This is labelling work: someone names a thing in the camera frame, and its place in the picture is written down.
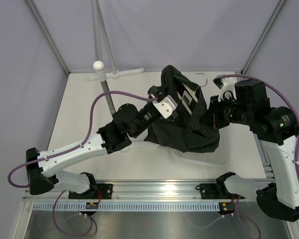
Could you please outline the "cream plastic hanger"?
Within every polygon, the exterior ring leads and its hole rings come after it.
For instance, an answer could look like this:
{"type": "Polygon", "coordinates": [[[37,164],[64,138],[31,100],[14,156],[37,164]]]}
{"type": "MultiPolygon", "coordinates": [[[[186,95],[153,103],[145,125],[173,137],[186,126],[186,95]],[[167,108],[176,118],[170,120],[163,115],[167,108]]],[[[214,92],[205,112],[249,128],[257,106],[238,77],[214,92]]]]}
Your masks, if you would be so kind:
{"type": "Polygon", "coordinates": [[[208,83],[207,76],[202,72],[196,72],[197,75],[203,75],[206,79],[204,85],[198,85],[195,90],[190,89],[187,85],[182,82],[175,82],[177,96],[185,107],[187,112],[192,115],[192,111],[194,110],[195,106],[197,105],[198,98],[196,96],[196,92],[198,89],[205,87],[208,83]]]}

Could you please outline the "black pinstriped shirt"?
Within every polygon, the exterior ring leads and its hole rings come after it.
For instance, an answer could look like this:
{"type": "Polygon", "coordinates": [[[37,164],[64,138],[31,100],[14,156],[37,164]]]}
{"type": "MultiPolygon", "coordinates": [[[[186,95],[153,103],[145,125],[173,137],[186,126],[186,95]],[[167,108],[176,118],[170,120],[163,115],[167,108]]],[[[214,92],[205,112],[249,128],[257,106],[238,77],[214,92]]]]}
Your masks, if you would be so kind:
{"type": "Polygon", "coordinates": [[[198,84],[190,81],[174,66],[168,65],[161,72],[160,91],[172,96],[178,103],[177,117],[172,120],[160,119],[148,128],[144,141],[170,147],[183,153],[214,152],[219,146],[219,130],[202,122],[207,114],[207,103],[198,84]],[[189,114],[179,101],[177,84],[183,83],[195,91],[197,104],[189,114]]]}

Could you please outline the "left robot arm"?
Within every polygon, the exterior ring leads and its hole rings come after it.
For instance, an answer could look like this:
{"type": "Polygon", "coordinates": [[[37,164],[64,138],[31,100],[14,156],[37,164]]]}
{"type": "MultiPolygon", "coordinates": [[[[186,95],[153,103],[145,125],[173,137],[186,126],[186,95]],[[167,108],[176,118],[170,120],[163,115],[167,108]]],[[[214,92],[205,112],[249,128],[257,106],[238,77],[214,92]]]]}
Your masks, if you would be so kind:
{"type": "Polygon", "coordinates": [[[133,104],[123,104],[112,115],[112,121],[97,131],[89,119],[86,137],[79,142],[50,151],[31,148],[26,151],[26,172],[29,192],[41,195],[53,189],[69,191],[71,199],[91,199],[98,194],[96,180],[91,173],[75,174],[65,168],[84,160],[112,154],[131,145],[156,121],[176,115],[178,100],[152,86],[145,106],[138,110],[133,104]]]}

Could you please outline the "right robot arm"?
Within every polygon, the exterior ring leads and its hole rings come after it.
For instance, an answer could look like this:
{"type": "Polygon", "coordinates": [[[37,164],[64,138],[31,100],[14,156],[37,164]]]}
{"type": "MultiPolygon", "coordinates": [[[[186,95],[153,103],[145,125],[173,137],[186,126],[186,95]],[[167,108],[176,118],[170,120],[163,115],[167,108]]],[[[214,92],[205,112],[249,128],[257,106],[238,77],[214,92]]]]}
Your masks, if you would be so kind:
{"type": "Polygon", "coordinates": [[[272,107],[268,85],[259,79],[238,81],[235,75],[223,75],[215,78],[214,84],[220,93],[210,99],[206,123],[214,129],[231,123],[248,126],[257,136],[275,179],[261,183],[228,172],[216,180],[217,195],[242,196],[256,202],[268,217],[299,220],[299,117],[289,102],[272,107]]]}

